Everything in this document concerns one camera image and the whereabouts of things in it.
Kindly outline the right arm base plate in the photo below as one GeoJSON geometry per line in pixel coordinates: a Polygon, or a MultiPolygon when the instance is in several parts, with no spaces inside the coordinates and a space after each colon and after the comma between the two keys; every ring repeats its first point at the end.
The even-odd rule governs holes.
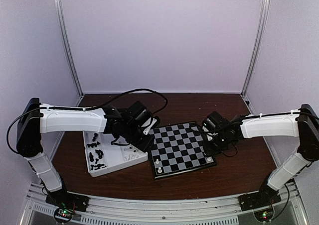
{"type": "Polygon", "coordinates": [[[281,201],[281,197],[280,195],[269,197],[268,195],[262,195],[260,192],[255,192],[239,196],[238,201],[241,211],[248,211],[278,203],[281,201]]]}

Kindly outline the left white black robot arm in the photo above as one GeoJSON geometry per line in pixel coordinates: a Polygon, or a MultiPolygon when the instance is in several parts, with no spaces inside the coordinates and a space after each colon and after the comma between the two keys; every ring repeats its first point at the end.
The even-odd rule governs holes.
{"type": "Polygon", "coordinates": [[[38,98],[29,100],[17,124],[16,148],[12,151],[25,158],[44,183],[48,194],[61,207],[72,202],[64,181],[46,155],[41,136],[57,131],[85,131],[121,137],[130,145],[146,152],[154,140],[149,130],[158,119],[140,101],[127,109],[108,105],[95,107],[59,107],[42,104],[38,98]]]}

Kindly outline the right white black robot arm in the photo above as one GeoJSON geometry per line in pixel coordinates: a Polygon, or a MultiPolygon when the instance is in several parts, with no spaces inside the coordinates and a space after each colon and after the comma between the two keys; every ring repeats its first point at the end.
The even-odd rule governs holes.
{"type": "Polygon", "coordinates": [[[288,136],[299,138],[299,146],[284,163],[266,178],[256,194],[259,205],[267,205],[275,194],[305,167],[319,159],[319,118],[309,104],[299,109],[273,114],[238,115],[231,121],[213,111],[202,122],[208,140],[208,156],[222,153],[230,144],[254,137],[288,136]]]}

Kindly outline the white compartment tray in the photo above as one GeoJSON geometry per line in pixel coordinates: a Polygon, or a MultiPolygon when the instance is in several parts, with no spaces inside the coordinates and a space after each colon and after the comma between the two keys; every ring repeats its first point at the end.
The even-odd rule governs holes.
{"type": "MultiPolygon", "coordinates": [[[[85,131],[83,132],[83,139],[85,142],[85,136],[84,134],[88,132],[85,131]]],[[[112,172],[116,172],[143,162],[146,162],[148,160],[148,157],[146,158],[140,158],[140,159],[136,159],[136,160],[131,160],[131,161],[124,161],[123,158],[123,154],[122,154],[122,149],[125,146],[128,146],[130,144],[127,144],[126,141],[123,138],[120,138],[117,143],[119,143],[120,145],[112,145],[111,141],[114,140],[113,136],[111,134],[102,134],[99,133],[101,135],[102,138],[102,143],[104,145],[104,150],[106,152],[106,162],[107,162],[107,168],[104,168],[102,170],[99,170],[97,172],[93,172],[90,173],[88,171],[88,173],[92,176],[92,177],[98,177],[101,175],[105,175],[105,174],[109,174],[112,172]]]]}

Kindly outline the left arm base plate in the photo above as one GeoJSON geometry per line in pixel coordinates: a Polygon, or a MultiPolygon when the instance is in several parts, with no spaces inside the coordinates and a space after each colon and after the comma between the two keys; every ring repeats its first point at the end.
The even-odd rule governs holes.
{"type": "Polygon", "coordinates": [[[86,212],[89,203],[89,197],[72,193],[62,195],[47,195],[45,202],[55,205],[62,209],[71,211],[86,212]]]}

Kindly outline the black white chess board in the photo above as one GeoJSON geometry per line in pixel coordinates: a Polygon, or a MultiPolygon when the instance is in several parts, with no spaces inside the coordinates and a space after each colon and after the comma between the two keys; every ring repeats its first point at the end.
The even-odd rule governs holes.
{"type": "Polygon", "coordinates": [[[194,121],[153,128],[149,134],[154,136],[148,155],[155,180],[217,165],[214,157],[211,162],[206,160],[203,149],[206,139],[194,121]]]}

